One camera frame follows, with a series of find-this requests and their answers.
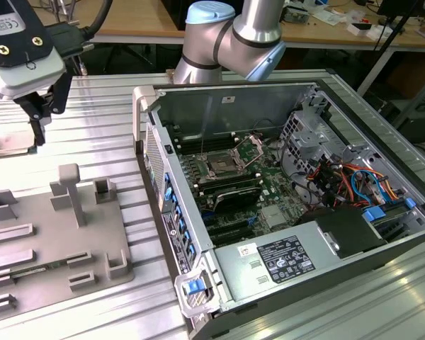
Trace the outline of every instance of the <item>table leg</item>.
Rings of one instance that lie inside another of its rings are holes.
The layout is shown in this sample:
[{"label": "table leg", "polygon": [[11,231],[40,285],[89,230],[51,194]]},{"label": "table leg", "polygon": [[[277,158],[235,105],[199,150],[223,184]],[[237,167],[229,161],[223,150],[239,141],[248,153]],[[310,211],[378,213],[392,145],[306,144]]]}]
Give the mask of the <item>table leg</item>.
[{"label": "table leg", "polygon": [[390,57],[394,54],[392,50],[385,51],[381,58],[376,62],[375,66],[371,69],[370,73],[368,73],[365,80],[357,89],[357,93],[363,96],[366,94],[367,90],[370,88],[371,84],[375,81],[376,77],[383,70],[384,66],[389,61]]}]

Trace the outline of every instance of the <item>blue connector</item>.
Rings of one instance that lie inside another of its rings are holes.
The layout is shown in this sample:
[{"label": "blue connector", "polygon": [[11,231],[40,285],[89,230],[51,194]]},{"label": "blue connector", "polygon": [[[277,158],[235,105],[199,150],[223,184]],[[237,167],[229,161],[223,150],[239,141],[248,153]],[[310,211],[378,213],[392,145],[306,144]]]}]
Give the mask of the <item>blue connector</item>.
[{"label": "blue connector", "polygon": [[191,240],[191,236],[187,230],[184,232],[184,238],[186,239],[185,242],[189,242]]},{"label": "blue connector", "polygon": [[370,207],[365,210],[365,212],[362,214],[363,218],[365,218],[368,222],[373,222],[374,220],[378,220],[380,218],[383,218],[385,216],[385,212],[381,207]]},{"label": "blue connector", "polygon": [[164,195],[165,200],[170,200],[172,193],[173,193],[173,189],[171,187],[168,187]]},{"label": "blue connector", "polygon": [[406,204],[409,209],[414,209],[414,207],[417,205],[412,198],[407,198],[404,200],[404,204]]},{"label": "blue connector", "polygon": [[181,218],[179,220],[179,232],[183,233],[186,230],[186,223],[184,222],[184,219]]},{"label": "blue connector", "polygon": [[193,295],[196,293],[201,293],[206,290],[205,283],[201,278],[197,280],[192,280],[186,287],[186,292],[188,295]]},{"label": "blue connector", "polygon": [[194,256],[194,255],[196,254],[196,249],[195,249],[195,247],[193,246],[193,244],[191,244],[191,245],[189,246],[189,253],[190,253],[192,256]]}]

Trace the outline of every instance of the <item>blue latch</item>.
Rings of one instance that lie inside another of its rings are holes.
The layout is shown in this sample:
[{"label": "blue latch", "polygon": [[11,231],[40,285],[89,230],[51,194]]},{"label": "blue latch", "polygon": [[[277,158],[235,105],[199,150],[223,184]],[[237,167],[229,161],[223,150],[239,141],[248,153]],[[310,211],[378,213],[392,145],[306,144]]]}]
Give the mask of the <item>blue latch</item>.
[{"label": "blue latch", "polygon": [[412,198],[407,198],[406,200],[404,200],[404,203],[409,209],[414,209],[414,207],[417,205]]},{"label": "blue latch", "polygon": [[169,200],[171,198],[171,194],[173,193],[173,189],[171,187],[168,187],[165,191],[165,200]]},{"label": "blue latch", "polygon": [[201,293],[201,292],[204,292],[205,290],[206,290],[205,283],[203,282],[203,280],[201,278],[189,282],[189,284],[187,286],[187,294],[188,295]]},{"label": "blue latch", "polygon": [[191,255],[195,255],[196,254],[196,249],[195,249],[195,247],[192,244],[189,246],[189,252],[191,253]]},{"label": "blue latch", "polygon": [[186,230],[186,223],[184,222],[184,219],[180,219],[179,220],[179,231],[183,232],[184,230]]},{"label": "blue latch", "polygon": [[385,212],[381,207],[370,207],[363,213],[363,218],[365,218],[368,222],[373,222],[374,220],[378,220],[385,216]]}]

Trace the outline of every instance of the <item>black wire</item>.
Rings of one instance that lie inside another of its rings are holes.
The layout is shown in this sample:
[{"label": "black wire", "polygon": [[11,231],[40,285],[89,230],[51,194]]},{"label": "black wire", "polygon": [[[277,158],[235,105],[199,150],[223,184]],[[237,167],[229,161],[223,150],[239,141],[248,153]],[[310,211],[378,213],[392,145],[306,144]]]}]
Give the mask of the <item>black wire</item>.
[{"label": "black wire", "polygon": [[92,39],[99,31],[104,21],[106,21],[108,12],[111,9],[113,0],[103,0],[101,9],[90,26],[82,28],[83,36],[86,40]]},{"label": "black wire", "polygon": [[258,119],[256,122],[255,122],[255,124],[254,124],[254,126],[252,127],[252,130],[255,130],[256,129],[256,127],[258,126],[258,124],[259,123],[261,123],[261,122],[269,122],[270,124],[272,124],[272,126],[274,126],[277,130],[282,130],[281,129],[281,127],[279,127],[279,126],[277,126],[271,119],[269,119],[269,118],[262,118],[262,119]]}]

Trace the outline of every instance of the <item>silver metal surface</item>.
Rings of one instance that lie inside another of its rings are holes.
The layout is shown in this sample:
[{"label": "silver metal surface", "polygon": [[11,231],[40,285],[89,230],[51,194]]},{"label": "silver metal surface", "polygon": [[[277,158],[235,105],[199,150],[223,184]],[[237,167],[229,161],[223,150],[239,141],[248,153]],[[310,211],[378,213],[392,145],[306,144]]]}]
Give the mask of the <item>silver metal surface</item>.
[{"label": "silver metal surface", "polygon": [[[383,118],[368,104],[358,103],[351,87],[339,77],[324,70],[297,70],[274,72],[270,79],[300,76],[327,82],[425,181],[425,156],[396,135],[395,129],[383,125]],[[224,73],[224,80],[241,79]],[[41,186],[53,181],[57,165],[66,162],[76,162],[85,181],[111,177],[117,184],[135,272],[134,281],[125,285],[4,320],[0,339],[117,335],[187,339],[132,150],[132,90],[167,81],[163,74],[75,79],[66,113],[55,115],[47,126],[47,144],[37,154],[0,160],[0,188],[17,190],[16,197],[45,191]],[[349,122],[341,115],[331,119],[343,127],[347,139],[356,144],[363,141],[351,126],[346,129]],[[0,123],[13,129],[27,120],[16,104],[0,101]],[[423,335],[425,244],[377,271],[232,330],[222,339],[417,339]]]},{"label": "silver metal surface", "polygon": [[[309,222],[305,225],[291,227],[272,234],[224,246],[216,250],[215,254],[220,262],[225,281],[231,290],[234,300],[239,301],[247,297],[250,298],[252,295],[263,293],[279,285],[273,282],[273,278],[270,277],[271,272],[268,272],[266,269],[264,261],[258,252],[242,256],[237,251],[237,247],[248,246],[250,244],[260,247],[293,235],[299,239],[300,244],[305,249],[306,254],[308,254],[317,271],[341,262],[340,258],[327,243],[316,222]],[[261,283],[260,280],[262,278],[267,280]]]},{"label": "silver metal surface", "polygon": [[[132,149],[132,90],[145,76],[75,79],[67,111],[48,125],[47,144],[37,154],[0,159],[0,188],[16,197],[48,191],[57,166],[78,163],[82,183],[109,176],[130,245],[135,279],[0,321],[0,339],[187,339]],[[12,102],[0,101],[0,121],[10,129],[28,117]]]},{"label": "silver metal surface", "polygon": [[237,16],[233,28],[244,39],[255,43],[270,43],[281,36],[278,23],[284,0],[246,0],[242,14]]}]

